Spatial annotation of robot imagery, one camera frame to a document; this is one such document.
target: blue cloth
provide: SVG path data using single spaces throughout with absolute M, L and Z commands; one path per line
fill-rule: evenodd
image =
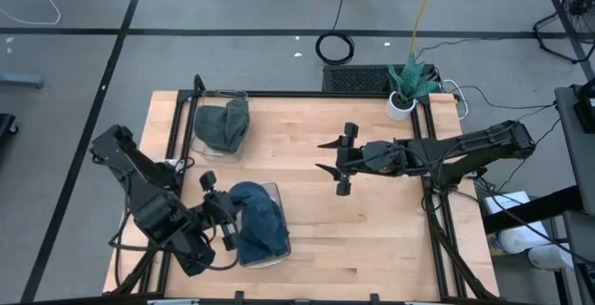
M 261 185 L 241 182 L 230 189 L 235 205 L 242 207 L 238 256 L 243 265 L 287 255 L 289 231 L 281 209 Z

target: white cable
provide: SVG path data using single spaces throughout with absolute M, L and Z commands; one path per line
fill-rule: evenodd
M 0 12 L 2 12 L 5 16 L 11 18 L 12 20 L 14 20 L 16 22 L 24 23 L 27 25 L 56 25 L 56 24 L 58 24 L 58 22 L 60 21 L 60 18 L 62 17 L 60 14 L 60 10 L 58 9 L 58 7 L 56 7 L 56 4 L 54 4 L 53 0 L 47 0 L 47 1 L 49 1 L 49 4 L 51 4 L 54 7 L 54 9 L 56 10 L 56 13 L 58 13 L 58 16 L 56 17 L 56 21 L 54 21 L 54 22 L 20 20 L 19 18 L 15 18 L 15 17 L 12 17 L 11 15 L 9 15 L 8 12 L 6 12 L 1 7 L 0 7 Z
M 458 84 L 453 81 L 453 80 L 443 80 L 443 83 L 452 83 L 453 86 L 455 86 L 456 91 L 458 92 L 458 94 L 461 96 L 461 101 L 463 101 L 463 104 L 465 105 L 465 114 L 463 114 L 463 116 L 459 116 L 458 120 L 463 120 L 465 119 L 465 117 L 467 117 L 467 114 L 469 114 L 469 105 L 467 105 L 467 101 L 465 100 L 465 96 L 463 95 L 463 92 L 461 91 L 460 87 L 458 87 Z

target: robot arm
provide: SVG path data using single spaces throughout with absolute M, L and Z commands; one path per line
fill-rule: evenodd
M 450 139 L 395 139 L 372 141 L 354 148 L 358 127 L 345 124 L 345 136 L 319 148 L 337 149 L 336 167 L 317 165 L 339 182 L 337 195 L 350 194 L 350 176 L 422 176 L 430 172 L 434 189 L 454 189 L 463 176 L 501 158 L 529 157 L 535 150 L 526 127 L 514 121 Z M 444 160 L 465 156 L 451 164 Z
M 226 249 L 235 249 L 237 234 L 230 226 L 240 208 L 228 194 L 215 190 L 212 171 L 200 179 L 204 202 L 187 208 L 179 200 L 179 172 L 140 152 L 126 127 L 112 126 L 93 140 L 90 152 L 94 162 L 107 166 L 123 186 L 127 207 L 151 246 L 174 253 L 189 276 L 203 272 L 215 257 L 205 230 L 221 225 Z

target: transparent container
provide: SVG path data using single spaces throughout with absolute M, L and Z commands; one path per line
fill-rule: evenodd
M 265 183 L 265 184 L 260 184 L 269 194 L 269 197 L 271 198 L 271 200 L 277 205 L 279 206 L 279 210 L 281 211 L 281 219 L 283 220 L 283 225 L 285 227 L 287 227 L 287 223 L 285 221 L 285 213 L 283 211 L 283 205 L 281 204 L 281 195 L 279 194 L 279 188 L 277 187 L 277 184 L 275 183 Z M 237 219 L 238 222 L 238 230 L 240 231 L 242 229 L 242 212 L 238 213 L 237 215 Z M 271 265 L 275 265 L 277 263 L 282 262 L 283 260 L 285 260 L 289 254 L 291 254 L 291 245 L 289 244 L 289 238 L 287 238 L 287 252 L 281 256 L 271 256 L 269 258 L 263 259 L 262 261 L 259 262 L 249 262 L 249 263 L 245 263 L 240 261 L 240 265 L 244 268 L 248 268 L 248 269 L 260 269 L 260 268 L 266 268 L 266 267 L 270 267 Z
M 198 99 L 198 110 L 201 106 L 219 106 L 225 107 L 228 102 L 233 99 L 245 99 L 248 102 L 248 94 L 244 91 L 235 90 L 212 90 L 203 91 L 200 98 Z M 224 152 L 209 147 L 204 141 L 200 140 L 196 136 L 196 132 L 192 128 L 192 142 L 191 149 L 197 153 L 200 153 L 205 160 L 213 162 L 239 162 L 242 159 L 242 151 L 244 150 L 245 140 L 248 137 L 250 125 L 248 125 L 248 131 L 244 135 L 244 139 L 240 143 L 239 148 L 236 152 Z

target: gray cloth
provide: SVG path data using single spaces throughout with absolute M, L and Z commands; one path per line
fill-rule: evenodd
M 235 153 L 248 132 L 250 115 L 246 99 L 232 99 L 225 107 L 199 106 L 194 114 L 194 134 L 209 148 Z

